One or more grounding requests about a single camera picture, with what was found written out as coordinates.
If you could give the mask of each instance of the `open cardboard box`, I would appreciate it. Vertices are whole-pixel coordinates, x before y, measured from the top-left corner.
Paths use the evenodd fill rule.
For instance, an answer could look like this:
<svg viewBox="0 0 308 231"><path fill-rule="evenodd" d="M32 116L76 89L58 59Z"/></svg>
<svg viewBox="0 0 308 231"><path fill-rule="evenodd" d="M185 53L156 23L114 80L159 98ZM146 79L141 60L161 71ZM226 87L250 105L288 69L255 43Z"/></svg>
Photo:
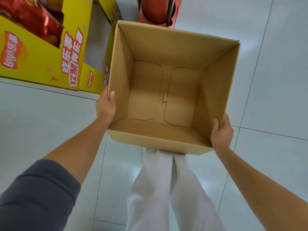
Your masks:
<svg viewBox="0 0 308 231"><path fill-rule="evenodd" d="M116 114L107 133L131 145L185 154L212 151L224 119L240 43L118 21L109 93Z"/></svg>

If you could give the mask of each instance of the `white pants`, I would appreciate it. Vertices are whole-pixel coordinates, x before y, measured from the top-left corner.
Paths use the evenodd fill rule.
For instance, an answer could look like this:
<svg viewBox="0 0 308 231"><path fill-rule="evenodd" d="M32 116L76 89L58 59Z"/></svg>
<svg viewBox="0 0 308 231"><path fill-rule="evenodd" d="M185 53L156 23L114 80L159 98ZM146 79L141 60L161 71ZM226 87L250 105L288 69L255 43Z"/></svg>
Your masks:
<svg viewBox="0 0 308 231"><path fill-rule="evenodd" d="M126 231L169 231L169 199L180 231L225 230L186 155L149 149L127 202Z"/></svg>

